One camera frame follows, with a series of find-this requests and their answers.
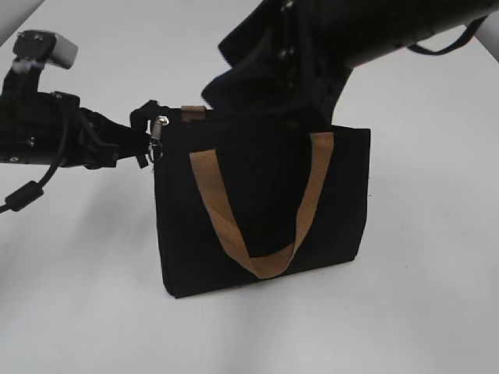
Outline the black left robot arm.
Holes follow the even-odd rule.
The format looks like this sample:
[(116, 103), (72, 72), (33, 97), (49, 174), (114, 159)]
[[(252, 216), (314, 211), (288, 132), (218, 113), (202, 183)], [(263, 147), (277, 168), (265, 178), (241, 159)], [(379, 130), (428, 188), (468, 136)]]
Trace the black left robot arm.
[(9, 70), (1, 94), (1, 161), (57, 164), (60, 168), (113, 168), (134, 157), (141, 168), (163, 155), (161, 125), (168, 120), (134, 111), (128, 126), (83, 108), (80, 98), (38, 89), (41, 69)]

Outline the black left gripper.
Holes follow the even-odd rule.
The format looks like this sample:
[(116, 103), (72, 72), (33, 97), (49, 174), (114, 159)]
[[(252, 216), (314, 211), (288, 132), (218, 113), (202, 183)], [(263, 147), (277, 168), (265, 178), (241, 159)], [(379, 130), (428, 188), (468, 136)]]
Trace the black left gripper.
[(159, 115), (168, 117), (168, 107), (148, 101), (134, 110), (127, 127), (103, 115), (80, 107), (80, 99), (72, 94), (52, 94), (64, 111), (67, 134), (63, 137), (60, 168), (84, 167), (88, 170), (115, 168), (118, 160), (135, 157), (141, 168), (151, 163), (148, 158), (150, 121)]

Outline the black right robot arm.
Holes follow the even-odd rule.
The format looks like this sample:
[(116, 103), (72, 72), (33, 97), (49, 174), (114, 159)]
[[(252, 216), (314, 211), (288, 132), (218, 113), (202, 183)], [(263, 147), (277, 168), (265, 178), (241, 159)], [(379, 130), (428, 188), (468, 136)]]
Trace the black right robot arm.
[(218, 48), (229, 70), (203, 89), (215, 110), (239, 117), (331, 124), (352, 71), (466, 25), (460, 48), (498, 9), (495, 1), (264, 1)]

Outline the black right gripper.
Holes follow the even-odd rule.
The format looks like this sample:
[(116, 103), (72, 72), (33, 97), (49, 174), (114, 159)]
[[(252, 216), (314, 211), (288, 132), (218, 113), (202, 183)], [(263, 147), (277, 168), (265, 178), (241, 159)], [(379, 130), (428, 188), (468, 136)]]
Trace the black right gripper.
[(324, 127), (351, 71), (327, 60), (312, 1), (263, 1), (218, 45), (232, 67), (202, 98), (227, 115), (284, 116), (310, 110)]

